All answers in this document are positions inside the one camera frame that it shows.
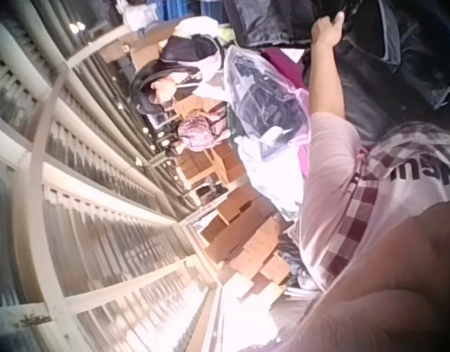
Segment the hand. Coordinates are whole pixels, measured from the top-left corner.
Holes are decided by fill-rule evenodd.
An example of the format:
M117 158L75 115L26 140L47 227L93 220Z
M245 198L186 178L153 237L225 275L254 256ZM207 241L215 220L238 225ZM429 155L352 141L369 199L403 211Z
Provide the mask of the hand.
M170 77L160 78L154 81L150 87L156 90L156 99L154 101L156 104L163 104L170 101L177 90L174 80Z
M318 47L333 48L342 38L342 25L344 24L344 13L340 11L330 22L329 16L320 18L311 29L313 44Z
M228 139L230 137L231 137L231 131L227 129L222 132L220 139L223 140L223 139Z

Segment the plastic bag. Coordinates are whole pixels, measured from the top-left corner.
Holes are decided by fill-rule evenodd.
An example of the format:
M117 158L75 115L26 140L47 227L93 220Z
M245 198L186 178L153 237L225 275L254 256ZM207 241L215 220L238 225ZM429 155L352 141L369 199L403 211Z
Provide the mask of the plastic bag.
M265 161L261 158L258 141L238 136L235 142L251 185L272 201L285 220L297 219L305 183L298 147L287 147L278 154L278 158Z
M232 46L225 58L225 88L246 134L261 146L263 160L309 141L308 99L259 54Z

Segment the ceiling light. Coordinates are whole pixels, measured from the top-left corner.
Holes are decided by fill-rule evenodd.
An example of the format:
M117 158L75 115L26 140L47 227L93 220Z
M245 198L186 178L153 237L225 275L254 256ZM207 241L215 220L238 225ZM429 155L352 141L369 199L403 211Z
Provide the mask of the ceiling light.
M76 24L70 23L69 27L70 27L71 31L72 31L74 34L78 34L79 28L78 28L78 26L77 26Z
M86 29L86 26L84 25L84 23L76 22L76 25L78 26L80 31L84 31Z

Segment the person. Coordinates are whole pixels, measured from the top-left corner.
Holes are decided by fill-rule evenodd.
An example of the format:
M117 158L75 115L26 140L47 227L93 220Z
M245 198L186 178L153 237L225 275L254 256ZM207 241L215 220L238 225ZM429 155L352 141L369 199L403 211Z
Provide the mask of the person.
M171 143L166 156L172 158L186 148L201 152L215 147L230 135L224 114L211 114L201 109L192 110L178 127L178 139Z
M205 16L182 20L159 58L132 79L131 99L141 114L161 114L190 95L229 101L223 64L225 43L218 23Z
M450 351L450 131L409 122L361 148L335 65L343 22L312 29L300 252L324 295L261 351Z

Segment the finger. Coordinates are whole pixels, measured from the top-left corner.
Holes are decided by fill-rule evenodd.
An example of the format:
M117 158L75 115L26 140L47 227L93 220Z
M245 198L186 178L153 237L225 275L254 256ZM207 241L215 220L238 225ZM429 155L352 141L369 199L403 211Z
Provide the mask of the finger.
M345 14L343 11L339 11L334 18L334 27L342 29L342 25L344 24Z
M329 18L329 16L326 16L326 17L320 18L317 22L320 24L330 24L330 18Z

